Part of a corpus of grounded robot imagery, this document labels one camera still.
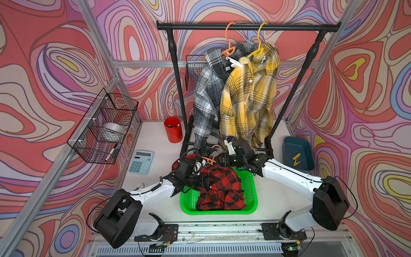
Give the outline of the yellow clothespin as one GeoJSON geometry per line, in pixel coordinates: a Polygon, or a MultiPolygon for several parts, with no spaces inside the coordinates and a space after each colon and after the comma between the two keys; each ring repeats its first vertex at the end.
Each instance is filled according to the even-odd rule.
{"type": "Polygon", "coordinates": [[[301,162],[299,161],[299,158],[301,157],[301,154],[298,153],[297,155],[295,155],[292,160],[293,160],[293,166],[296,167],[297,165],[299,165],[301,162]]]}

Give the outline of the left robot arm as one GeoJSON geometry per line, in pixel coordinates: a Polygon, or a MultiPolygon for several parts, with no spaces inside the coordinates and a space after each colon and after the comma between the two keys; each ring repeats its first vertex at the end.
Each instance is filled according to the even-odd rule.
{"type": "Polygon", "coordinates": [[[161,177],[156,184],[130,192],[123,189],[116,191],[94,220],[93,227],[114,249],[131,238],[165,241],[164,234],[167,232],[164,221],[154,213],[146,217],[140,214],[184,189],[198,191],[209,187],[210,178],[200,173],[200,165],[195,160],[183,158],[177,162],[174,170],[161,177]]]}

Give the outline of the red black plaid shirt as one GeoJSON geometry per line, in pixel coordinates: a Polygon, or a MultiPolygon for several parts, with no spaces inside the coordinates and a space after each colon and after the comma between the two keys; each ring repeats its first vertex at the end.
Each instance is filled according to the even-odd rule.
{"type": "MultiPolygon", "coordinates": [[[[185,156],[189,160],[200,161],[196,154],[185,156]]],[[[187,214],[195,212],[229,212],[243,211],[247,208],[242,179],[230,167],[197,164],[194,174],[208,173],[211,176],[211,188],[184,187],[181,195],[182,209],[187,214]]]]}

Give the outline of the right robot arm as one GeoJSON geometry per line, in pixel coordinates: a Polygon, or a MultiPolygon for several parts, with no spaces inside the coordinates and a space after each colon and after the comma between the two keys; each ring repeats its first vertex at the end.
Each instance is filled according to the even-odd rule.
{"type": "Polygon", "coordinates": [[[290,239],[292,234],[315,226],[330,231],[338,229],[350,204],[334,177],[312,176],[286,166],[269,155],[257,154],[245,139],[228,136],[223,142],[231,166],[282,183],[311,201],[311,205],[283,215],[276,225],[280,238],[290,239]]]}

